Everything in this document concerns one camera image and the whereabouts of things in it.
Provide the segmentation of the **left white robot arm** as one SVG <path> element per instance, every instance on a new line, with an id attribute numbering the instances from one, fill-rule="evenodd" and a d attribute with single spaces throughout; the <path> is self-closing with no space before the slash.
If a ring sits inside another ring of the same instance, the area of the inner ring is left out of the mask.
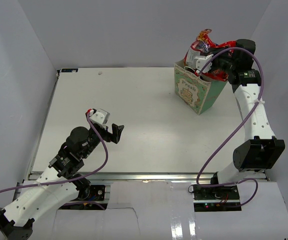
<path id="1" fill-rule="evenodd" d="M 99 145 L 120 141 L 124 125 L 107 127 L 91 123 L 90 128 L 74 128 L 47 168 L 16 200 L 0 207 L 0 232 L 8 240 L 27 240 L 33 233 L 33 224 L 43 215 L 56 211 L 72 200 L 84 201 L 91 183 L 78 171 L 84 160 Z"/>

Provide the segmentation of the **red candy bag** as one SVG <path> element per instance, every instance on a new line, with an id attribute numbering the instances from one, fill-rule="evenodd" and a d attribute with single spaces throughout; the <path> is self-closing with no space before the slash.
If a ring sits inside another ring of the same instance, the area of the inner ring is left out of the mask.
<path id="1" fill-rule="evenodd" d="M 206 72 L 198 75 L 196 73 L 196 68 L 194 66 L 194 58 L 196 56 L 207 56 L 210 54 L 216 55 L 217 52 L 225 48 L 232 48 L 237 46 L 236 40 L 227 41 L 221 44 L 217 44 L 211 40 L 209 34 L 212 32 L 211 29 L 206 28 L 202 30 L 195 41 L 190 45 L 188 51 L 183 58 L 184 69 L 193 73 L 201 80 L 211 82 L 211 81 L 221 81 L 226 82 L 228 80 L 228 74 L 223 71 L 220 74 L 214 75 L 212 73 Z"/>

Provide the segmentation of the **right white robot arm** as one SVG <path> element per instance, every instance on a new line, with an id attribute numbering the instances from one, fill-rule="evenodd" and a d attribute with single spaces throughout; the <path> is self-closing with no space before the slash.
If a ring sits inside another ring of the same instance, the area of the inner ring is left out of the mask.
<path id="1" fill-rule="evenodd" d="M 253 68 L 256 43 L 238 39 L 232 53 L 215 50 L 219 56 L 212 67 L 228 74 L 244 128 L 244 143 L 232 155 L 232 162 L 211 178 L 210 195 L 220 200 L 232 185 L 252 174 L 270 170 L 285 150 L 285 142 L 271 129 L 263 101 L 263 71 Z"/>

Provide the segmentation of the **green paper gift bag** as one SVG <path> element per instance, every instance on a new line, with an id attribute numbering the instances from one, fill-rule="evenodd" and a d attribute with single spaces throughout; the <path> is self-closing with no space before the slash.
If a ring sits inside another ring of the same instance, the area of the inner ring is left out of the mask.
<path id="1" fill-rule="evenodd" d="M 226 81 L 219 81 L 205 75 L 196 76 L 184 69 L 184 61 L 174 63 L 174 92 L 197 115 L 201 115 L 213 106 Z"/>

